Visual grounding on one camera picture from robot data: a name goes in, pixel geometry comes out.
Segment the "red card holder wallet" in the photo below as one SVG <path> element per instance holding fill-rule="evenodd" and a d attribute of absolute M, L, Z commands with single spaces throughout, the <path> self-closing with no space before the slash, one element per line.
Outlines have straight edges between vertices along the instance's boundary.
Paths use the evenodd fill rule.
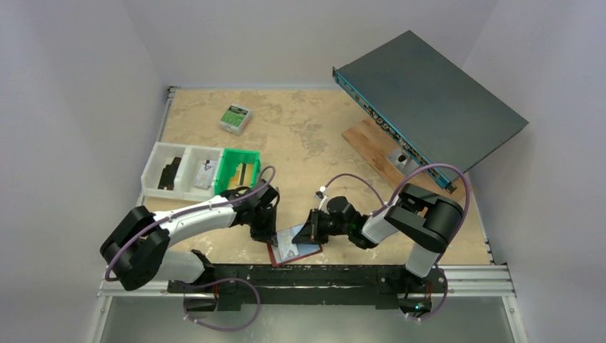
<path fill-rule="evenodd" d="M 299 224 L 277 232 L 277 245 L 268 243 L 269 260 L 273 267 L 282 266 L 322 252 L 319 244 L 293 244 L 292 239 L 303 225 Z"/>

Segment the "white credit card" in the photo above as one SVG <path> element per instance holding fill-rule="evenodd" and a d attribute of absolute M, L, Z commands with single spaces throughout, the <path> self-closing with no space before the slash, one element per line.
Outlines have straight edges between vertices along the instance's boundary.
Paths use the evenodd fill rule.
<path fill-rule="evenodd" d="M 213 185 L 217 160 L 204 160 L 194 178 L 193 187 L 198 189 L 209 189 Z"/>

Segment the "gold card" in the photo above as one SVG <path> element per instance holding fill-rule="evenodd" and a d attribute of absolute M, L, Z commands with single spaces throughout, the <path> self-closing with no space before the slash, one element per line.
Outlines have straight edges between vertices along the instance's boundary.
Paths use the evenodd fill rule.
<path fill-rule="evenodd" d="M 253 171 L 253 164 L 239 164 L 236 168 L 234 175 L 229 179 L 228 189 L 235 189 L 237 187 L 250 187 L 253 181 Z"/>

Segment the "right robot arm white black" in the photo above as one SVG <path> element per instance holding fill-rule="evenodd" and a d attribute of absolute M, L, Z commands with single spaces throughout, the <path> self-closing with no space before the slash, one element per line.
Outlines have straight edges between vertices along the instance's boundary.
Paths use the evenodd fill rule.
<path fill-rule="evenodd" d="M 330 236 L 346 235 L 360 249 L 373 249 L 387 237 L 402 233 L 413 242 L 404 264 L 408 274 L 425 278 L 452 242 L 466 213 L 457 202 L 414 184 L 405 184 L 376 216 L 357 211 L 346 197 L 312 209 L 292 238 L 294 244 L 326 244 Z"/>

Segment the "grey patterned credit card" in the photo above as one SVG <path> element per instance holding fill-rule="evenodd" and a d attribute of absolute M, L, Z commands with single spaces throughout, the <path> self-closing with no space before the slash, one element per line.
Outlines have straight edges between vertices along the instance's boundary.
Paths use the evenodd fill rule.
<path fill-rule="evenodd" d="M 282 264 L 301 257 L 301 251 L 292 243 L 293 236 L 299 232 L 301 225 L 277 232 L 277 246 L 273 247 L 276 263 Z"/>

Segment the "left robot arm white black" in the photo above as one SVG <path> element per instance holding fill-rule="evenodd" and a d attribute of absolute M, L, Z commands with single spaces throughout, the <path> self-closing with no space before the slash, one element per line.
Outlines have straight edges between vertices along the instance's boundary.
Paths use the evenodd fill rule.
<path fill-rule="evenodd" d="M 197 235 L 236 226 L 248 226 L 251 238 L 276 243 L 279 191 L 262 179 L 251 189 L 228 189 L 205 202 L 181 209 L 152 212 L 134 207 L 100 246 L 107 263 L 106 280 L 125 290 L 139 289 L 152 280 L 186 285 L 214 281 L 215 267 L 197 250 L 172 247 Z"/>

